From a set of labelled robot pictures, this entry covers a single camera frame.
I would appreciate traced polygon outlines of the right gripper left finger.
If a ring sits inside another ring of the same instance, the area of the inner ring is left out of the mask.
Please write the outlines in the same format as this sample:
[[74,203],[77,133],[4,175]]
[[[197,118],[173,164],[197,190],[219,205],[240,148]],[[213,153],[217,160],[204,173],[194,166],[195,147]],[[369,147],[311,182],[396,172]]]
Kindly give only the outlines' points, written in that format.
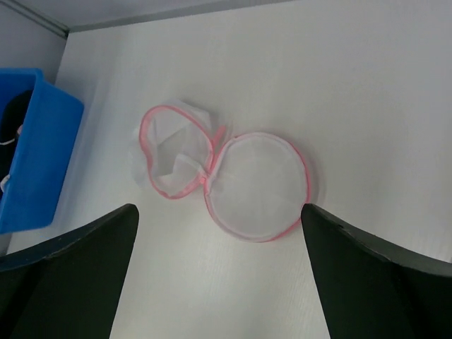
[[126,204],[1,257],[2,338],[108,338],[138,231]]

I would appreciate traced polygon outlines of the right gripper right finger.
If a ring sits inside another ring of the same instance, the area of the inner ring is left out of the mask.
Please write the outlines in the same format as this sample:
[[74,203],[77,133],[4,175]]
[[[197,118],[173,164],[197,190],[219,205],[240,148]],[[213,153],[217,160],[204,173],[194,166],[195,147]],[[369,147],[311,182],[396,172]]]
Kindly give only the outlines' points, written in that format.
[[302,229],[331,338],[450,338],[451,264],[308,203]]

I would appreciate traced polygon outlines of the white mesh laundry bag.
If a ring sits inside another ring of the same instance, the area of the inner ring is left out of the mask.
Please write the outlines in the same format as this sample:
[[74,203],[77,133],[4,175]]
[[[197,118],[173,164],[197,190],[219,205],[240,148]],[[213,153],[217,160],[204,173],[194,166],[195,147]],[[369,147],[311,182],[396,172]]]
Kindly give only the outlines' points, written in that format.
[[178,100],[143,115],[131,161],[135,180],[166,199],[202,190],[213,221],[249,242],[285,236],[311,200],[308,164],[293,143],[266,132],[228,136],[213,114]]

